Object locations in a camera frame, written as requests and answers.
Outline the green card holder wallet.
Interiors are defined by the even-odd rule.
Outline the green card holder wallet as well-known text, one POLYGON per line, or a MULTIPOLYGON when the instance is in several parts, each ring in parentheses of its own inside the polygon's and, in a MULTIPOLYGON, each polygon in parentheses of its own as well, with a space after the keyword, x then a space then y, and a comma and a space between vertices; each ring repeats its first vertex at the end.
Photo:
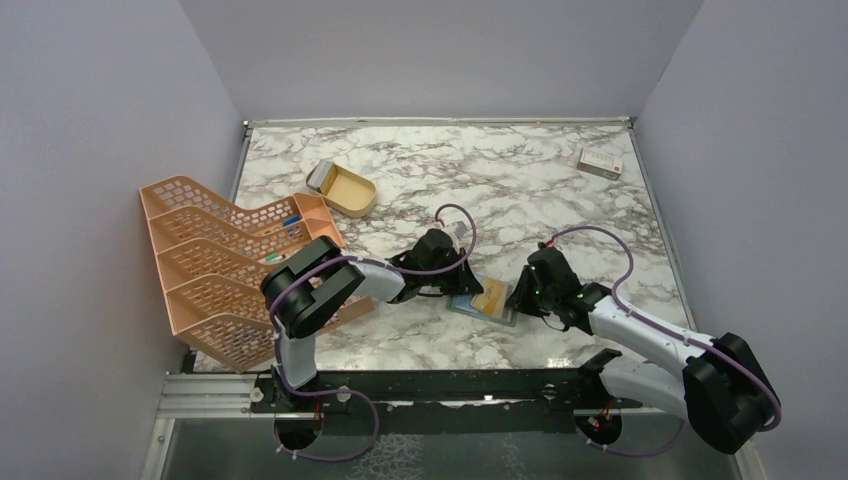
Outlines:
POLYGON ((515 286, 480 274, 476 274, 475 278, 483 286, 484 291, 480 294, 452 296, 447 301, 447 309, 492 323, 514 327, 517 322, 517 312, 506 306, 506 300, 513 293, 515 286))

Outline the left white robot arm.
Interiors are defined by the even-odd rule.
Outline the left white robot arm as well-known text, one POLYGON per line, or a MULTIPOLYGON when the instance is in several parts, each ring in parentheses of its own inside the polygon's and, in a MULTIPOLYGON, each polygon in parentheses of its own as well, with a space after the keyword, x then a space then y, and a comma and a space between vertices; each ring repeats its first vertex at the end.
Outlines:
POLYGON ((410 249, 386 260, 361 257, 322 235, 296 251, 260 283, 274 328, 276 396, 298 411, 313 401, 316 335, 352 297, 387 304, 433 288, 441 296, 484 291, 453 238, 429 229, 410 249))

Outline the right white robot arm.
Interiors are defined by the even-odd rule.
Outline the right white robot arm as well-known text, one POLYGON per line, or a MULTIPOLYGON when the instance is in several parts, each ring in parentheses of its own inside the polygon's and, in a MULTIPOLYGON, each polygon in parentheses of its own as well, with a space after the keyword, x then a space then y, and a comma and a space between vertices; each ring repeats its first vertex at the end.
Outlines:
POLYGON ((528 257, 506 305, 541 319, 554 315, 565 329, 638 354, 605 349, 580 367, 577 393, 589 406, 622 399, 660 409, 724 454, 779 418, 776 392, 744 339, 711 337, 644 313, 607 286, 582 283, 553 247, 528 257))

